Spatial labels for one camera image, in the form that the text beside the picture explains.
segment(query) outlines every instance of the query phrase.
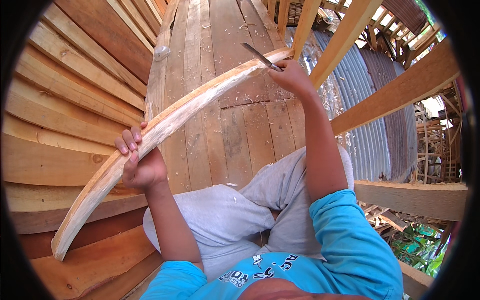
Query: finger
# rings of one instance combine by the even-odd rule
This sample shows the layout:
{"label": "finger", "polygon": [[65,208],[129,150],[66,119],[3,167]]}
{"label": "finger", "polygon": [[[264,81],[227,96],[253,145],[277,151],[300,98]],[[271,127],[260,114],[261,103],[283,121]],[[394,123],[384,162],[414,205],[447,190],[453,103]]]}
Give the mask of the finger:
{"label": "finger", "polygon": [[123,155],[128,154],[127,144],[125,144],[125,141],[119,136],[115,138],[115,147],[119,149]]}
{"label": "finger", "polygon": [[140,127],[138,126],[133,126],[131,129],[130,129],[130,132],[132,133],[133,135],[133,139],[139,143],[142,141],[142,133],[140,132]]}
{"label": "finger", "polygon": [[133,139],[133,135],[130,130],[125,129],[124,131],[122,131],[121,135],[130,150],[133,151],[137,149],[137,143]]}
{"label": "finger", "polygon": [[138,165],[138,152],[137,150],[132,152],[132,155],[130,158],[125,162],[125,165],[123,165],[123,183],[124,184],[129,184],[133,182],[133,179],[135,178],[135,173],[137,171],[137,165]]}

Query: wooden frame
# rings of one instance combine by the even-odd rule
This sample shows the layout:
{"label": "wooden frame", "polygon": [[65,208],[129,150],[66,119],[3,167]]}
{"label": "wooden frame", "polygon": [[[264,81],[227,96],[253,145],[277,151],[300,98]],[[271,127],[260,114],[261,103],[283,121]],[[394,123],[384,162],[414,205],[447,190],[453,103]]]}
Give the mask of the wooden frame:
{"label": "wooden frame", "polygon": [[[292,54],[291,48],[281,48],[269,52],[265,56],[272,62],[277,62]],[[153,118],[143,130],[143,142],[138,149],[139,157],[144,157],[213,99],[246,79],[259,74],[265,68],[265,64],[258,59],[250,60],[195,89],[165,109]],[[52,252],[56,259],[63,260],[68,247],[82,225],[121,178],[123,165],[128,158],[129,156],[123,156],[120,151],[116,150],[78,195],[52,240]]]}

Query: wooden beam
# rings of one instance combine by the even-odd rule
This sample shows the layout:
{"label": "wooden beam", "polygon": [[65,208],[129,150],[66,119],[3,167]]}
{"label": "wooden beam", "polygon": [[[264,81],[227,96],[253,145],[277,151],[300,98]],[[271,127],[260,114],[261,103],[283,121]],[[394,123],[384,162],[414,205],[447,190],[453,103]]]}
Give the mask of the wooden beam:
{"label": "wooden beam", "polygon": [[373,95],[334,118],[331,121],[333,132],[335,135],[345,133],[402,109],[409,104],[421,101],[452,82],[459,74],[460,70],[450,48],[450,43],[447,39],[444,39],[410,69]]}
{"label": "wooden beam", "polygon": [[422,295],[433,283],[433,277],[419,271],[408,264],[398,261],[403,275],[403,291],[413,299],[421,299]]}
{"label": "wooden beam", "polygon": [[467,188],[462,183],[406,184],[355,181],[359,201],[442,220],[463,218]]}
{"label": "wooden beam", "polygon": [[315,89],[320,88],[328,75],[332,73],[347,51],[350,50],[380,4],[382,4],[382,0],[355,0],[352,2],[327,48],[310,74],[310,80]]}
{"label": "wooden beam", "polygon": [[[265,56],[271,62],[277,62],[292,54],[292,49],[282,48],[269,52]],[[248,78],[258,75],[265,68],[266,66],[258,59],[250,60],[175,102],[156,116],[143,130],[143,141],[138,149],[139,157],[144,157],[213,99]],[[119,151],[115,151],[79,194],[52,240],[52,252],[56,259],[63,260],[73,238],[88,216],[121,178],[123,165],[128,158],[129,156],[123,156]]]}
{"label": "wooden beam", "polygon": [[303,45],[305,45],[305,42],[307,41],[308,34],[310,33],[313,21],[317,15],[320,2],[321,0],[305,0],[303,3],[299,23],[292,43],[294,60],[298,60],[300,57]]}
{"label": "wooden beam", "polygon": [[288,9],[290,7],[290,0],[280,0],[280,7],[278,8],[278,34],[281,38],[285,38],[285,30],[288,22]]}

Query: gray sweatpants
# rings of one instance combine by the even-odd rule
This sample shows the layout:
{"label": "gray sweatpants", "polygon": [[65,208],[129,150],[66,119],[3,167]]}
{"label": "gray sweatpants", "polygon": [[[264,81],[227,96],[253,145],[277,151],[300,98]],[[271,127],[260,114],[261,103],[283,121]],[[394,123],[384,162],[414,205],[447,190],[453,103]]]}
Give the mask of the gray sweatpants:
{"label": "gray sweatpants", "polygon": [[[348,187],[353,190],[350,156],[340,145],[338,149]],[[239,191],[220,184],[174,195],[197,240],[209,282],[242,259],[261,253],[291,252],[323,258],[308,212],[311,201],[305,175],[303,147],[272,165],[264,166]],[[276,221],[270,209],[281,210]],[[261,248],[245,239],[266,229],[271,229],[270,237]],[[144,230],[160,251],[150,208],[145,211]]]}

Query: knife blade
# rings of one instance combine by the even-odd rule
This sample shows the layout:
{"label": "knife blade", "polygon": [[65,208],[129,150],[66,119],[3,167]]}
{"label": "knife blade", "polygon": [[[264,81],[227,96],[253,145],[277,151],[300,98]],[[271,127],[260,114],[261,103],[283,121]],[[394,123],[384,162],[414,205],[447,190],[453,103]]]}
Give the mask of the knife blade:
{"label": "knife blade", "polygon": [[276,65],[274,65],[271,61],[268,60],[268,58],[266,58],[265,56],[263,56],[260,52],[258,52],[257,50],[255,50],[254,47],[250,46],[249,44],[247,43],[241,43],[241,45],[247,49],[248,51],[250,51],[256,58],[258,58],[261,62],[263,62],[265,65],[267,65],[269,68],[271,69],[274,69],[275,71],[278,71],[278,72],[283,72],[283,69],[280,68],[280,67],[277,67]]}

